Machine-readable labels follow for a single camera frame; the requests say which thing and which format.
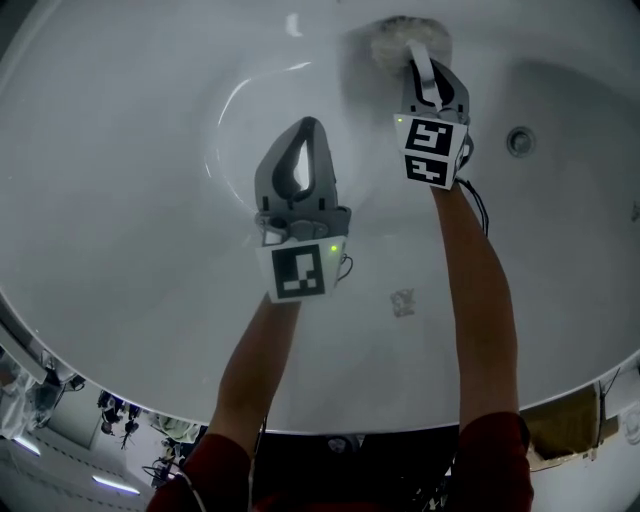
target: human arm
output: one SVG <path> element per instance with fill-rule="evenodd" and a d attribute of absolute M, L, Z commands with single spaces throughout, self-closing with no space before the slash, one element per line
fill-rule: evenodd
<path fill-rule="evenodd" d="M 246 511 L 248 475 L 260 425 L 282 378 L 300 309 L 265 297 L 236 346 L 220 382 L 207 435 L 187 459 L 183 473 L 161 487 L 148 512 Z"/>
<path fill-rule="evenodd" d="M 506 276 L 458 184 L 432 188 L 444 240 L 460 368 L 460 431 L 518 412 L 516 329 Z"/>
<path fill-rule="evenodd" d="M 444 239 L 460 367 L 460 441 L 450 512 L 531 510 L 529 433 L 518 413 L 517 340 L 500 261 L 459 185 L 433 189 Z"/>
<path fill-rule="evenodd" d="M 227 363 L 207 434 L 239 444 L 250 458 L 284 372 L 300 303 L 260 303 Z"/>

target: white sponge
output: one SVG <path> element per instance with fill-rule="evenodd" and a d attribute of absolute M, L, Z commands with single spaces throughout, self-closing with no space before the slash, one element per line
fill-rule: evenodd
<path fill-rule="evenodd" d="M 407 43 L 427 46 L 429 55 L 451 67 L 452 42 L 447 29 L 436 20 L 399 16 L 383 21 L 371 39 L 373 60 L 392 75 L 398 75 L 411 60 Z"/>

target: floor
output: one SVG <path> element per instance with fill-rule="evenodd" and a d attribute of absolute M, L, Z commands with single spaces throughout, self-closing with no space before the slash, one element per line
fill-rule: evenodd
<path fill-rule="evenodd" d="M 636 364 L 635 358 L 630 360 L 623 367 L 616 382 L 624 384 L 623 375 L 632 371 Z M 605 386 L 608 386 L 614 373 L 615 371 L 603 379 Z M 74 435 L 78 436 L 78 431 L 84 429 L 83 435 L 86 439 L 86 431 L 90 424 L 87 418 L 94 414 L 96 422 L 98 421 L 100 413 L 93 403 L 93 396 L 97 395 L 98 391 L 95 386 L 89 384 L 82 392 L 87 394 L 86 400 L 78 400 L 79 397 L 65 397 L 63 402 L 73 400 L 73 403 L 61 402 L 61 408 L 56 415 L 68 416 L 67 425 L 74 424 L 74 419 L 80 420 L 84 425 L 80 427 L 76 421 L 71 429 Z M 65 423 L 56 420 L 55 424 Z M 119 434 L 110 437 L 99 430 L 93 436 L 91 449 L 124 461 L 131 473 L 150 484 L 151 478 L 145 474 L 142 466 L 151 465 L 162 454 L 162 439 L 162 434 L 151 428 L 143 417 L 140 421 L 140 429 L 127 444 L 126 450 L 121 450 L 122 440 Z M 532 482 L 536 494 L 533 511 L 625 511 L 640 493 L 638 474 L 640 474 L 640 445 L 630 444 L 624 434 L 619 432 L 598 450 L 594 461 L 577 459 L 558 468 L 534 473 Z"/>

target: black wire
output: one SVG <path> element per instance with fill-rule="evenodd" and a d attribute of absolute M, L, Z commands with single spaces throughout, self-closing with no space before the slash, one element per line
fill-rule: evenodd
<path fill-rule="evenodd" d="M 349 270 L 347 270 L 346 274 L 344 274 L 342 277 L 338 278 L 338 281 L 337 281 L 338 283 L 342 281 L 345 277 L 347 277 L 349 274 L 351 274 L 351 271 L 353 270 L 353 258 L 347 255 L 346 252 L 342 255 L 342 259 L 340 260 L 340 266 L 342 266 L 347 260 L 349 260 L 349 263 L 350 263 Z"/>
<path fill-rule="evenodd" d="M 616 379 L 618 378 L 618 374 L 620 373 L 620 367 L 618 367 L 618 370 L 616 371 L 616 374 L 613 376 L 613 379 L 611 379 L 611 384 L 609 384 L 609 387 L 607 388 L 607 390 L 605 391 L 604 395 L 602 396 L 602 398 L 607 398 L 607 395 L 609 394 L 609 391 L 611 391 L 611 388 L 613 387 L 613 383 L 616 381 Z"/>
<path fill-rule="evenodd" d="M 179 475 L 178 473 L 172 473 L 171 472 L 171 467 L 172 466 L 175 466 L 175 467 L 178 468 L 178 470 L 182 471 L 182 468 L 180 468 L 180 466 L 174 462 L 174 459 L 175 459 L 175 457 L 171 458 L 171 459 L 163 459 L 162 457 L 160 457 L 160 458 L 154 460 L 151 463 L 151 466 L 142 466 L 142 471 L 144 471 L 151 478 L 162 480 L 163 482 L 168 482 L 169 481 L 169 478 L 168 478 L 169 475 L 173 475 L 174 478 Z M 158 463 L 166 464 L 166 465 L 169 466 L 169 468 L 156 467 L 156 464 L 158 464 Z M 167 477 L 163 478 L 162 473 L 165 470 L 167 471 Z"/>
<path fill-rule="evenodd" d="M 478 206 L 478 210 L 480 210 L 480 218 L 482 220 L 482 231 L 484 232 L 485 236 L 488 237 L 489 236 L 489 214 L 487 213 L 487 209 L 484 206 L 484 202 L 482 201 L 480 194 L 478 194 L 478 191 L 473 187 L 473 185 L 471 185 L 471 182 L 469 182 L 469 180 L 456 178 L 456 181 L 460 183 L 464 188 L 466 188 L 469 191 L 469 193 L 473 196 L 473 199 L 475 200 L 476 205 Z"/>
<path fill-rule="evenodd" d="M 622 368 L 621 366 L 618 367 L 615 375 L 613 376 L 613 379 L 611 379 L 611 382 L 609 383 L 609 387 L 604 393 L 602 392 L 602 384 L 598 382 L 598 386 L 600 387 L 600 420 L 598 421 L 598 435 L 596 436 L 596 442 L 593 445 L 594 448 L 597 448 L 598 446 L 600 446 L 600 438 L 602 437 L 602 427 L 604 426 L 604 418 L 605 418 L 605 411 L 604 411 L 605 401 L 604 400 L 605 398 L 607 398 L 609 391 L 611 391 L 611 388 L 613 387 L 613 383 L 618 378 L 618 374 L 620 373 L 621 368 Z"/>
<path fill-rule="evenodd" d="M 269 417 L 269 413 L 267 413 L 264 417 L 264 420 L 262 420 L 262 426 L 260 427 L 260 432 L 258 433 L 258 439 L 256 439 L 256 446 L 253 449 L 253 458 L 255 459 L 256 456 L 258 455 L 258 450 L 260 449 L 260 443 L 262 442 L 262 436 L 264 436 L 264 433 L 267 430 L 267 418 Z"/>

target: cable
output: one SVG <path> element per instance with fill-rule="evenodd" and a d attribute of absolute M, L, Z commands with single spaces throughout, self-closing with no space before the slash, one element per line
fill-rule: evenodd
<path fill-rule="evenodd" d="M 616 381 L 616 379 L 618 378 L 618 374 L 620 373 L 620 367 L 618 367 L 618 370 L 616 371 L 615 375 L 613 376 L 613 379 L 611 379 L 611 384 L 609 384 L 609 387 L 607 388 L 607 390 L 605 391 L 604 395 L 602 398 L 607 398 L 607 395 L 609 394 L 609 391 L 611 391 L 611 388 L 613 387 L 613 383 Z"/>
<path fill-rule="evenodd" d="M 191 492 L 193 493 L 193 497 L 198 502 L 198 507 L 200 508 L 200 512 L 207 512 L 207 509 L 204 506 L 202 498 L 200 497 L 200 493 L 198 493 L 196 488 L 193 486 L 193 482 L 191 481 L 189 476 L 184 471 L 180 472 L 180 476 L 185 479 L 185 481 L 187 482 L 187 485 L 189 486 L 189 489 L 191 489 Z"/>
<path fill-rule="evenodd" d="M 262 426 L 260 427 L 260 432 L 258 433 L 258 439 L 256 439 L 256 446 L 253 449 L 253 458 L 255 459 L 256 456 L 258 455 L 258 450 L 260 449 L 260 442 L 262 441 L 262 436 L 264 436 L 264 433 L 267 430 L 267 418 L 269 417 L 269 413 L 267 413 L 264 417 L 264 420 L 262 420 Z"/>
<path fill-rule="evenodd" d="M 164 464 L 164 467 L 156 467 L 158 463 Z M 142 471 L 144 471 L 151 478 L 167 482 L 180 474 L 172 473 L 170 469 L 172 466 L 176 466 L 178 469 L 180 469 L 180 466 L 173 462 L 173 459 L 159 458 L 153 461 L 151 463 L 151 466 L 142 466 Z"/>
<path fill-rule="evenodd" d="M 347 270 L 347 272 L 338 278 L 338 283 L 340 281 L 342 281 L 345 277 L 347 277 L 349 274 L 351 274 L 351 271 L 353 270 L 353 258 L 351 256 L 349 256 L 346 252 L 342 255 L 342 259 L 340 260 L 340 266 L 342 266 L 347 260 L 349 260 L 350 266 L 349 266 L 349 270 Z"/>
<path fill-rule="evenodd" d="M 460 183 L 464 188 L 466 188 L 469 193 L 473 196 L 473 199 L 478 206 L 478 210 L 480 211 L 480 219 L 482 221 L 482 231 L 485 236 L 489 236 L 489 214 L 487 213 L 487 209 L 484 206 L 484 202 L 478 194 L 478 191 L 471 185 L 469 180 L 463 180 L 462 178 L 456 178 L 456 181 Z"/>
<path fill-rule="evenodd" d="M 598 435 L 596 436 L 596 442 L 593 445 L 594 449 L 600 446 L 600 438 L 602 437 L 602 427 L 604 426 L 604 418 L 605 418 L 605 412 L 604 412 L 605 398 L 607 398 L 609 391 L 611 391 L 611 388 L 613 387 L 613 383 L 618 378 L 618 374 L 620 373 L 621 368 L 622 368 L 621 366 L 618 366 L 618 369 L 616 370 L 616 373 L 613 376 L 613 379 L 611 379 L 611 383 L 609 384 L 609 387 L 604 393 L 602 392 L 602 384 L 598 382 L 598 388 L 600 389 L 600 419 L 598 421 Z"/>

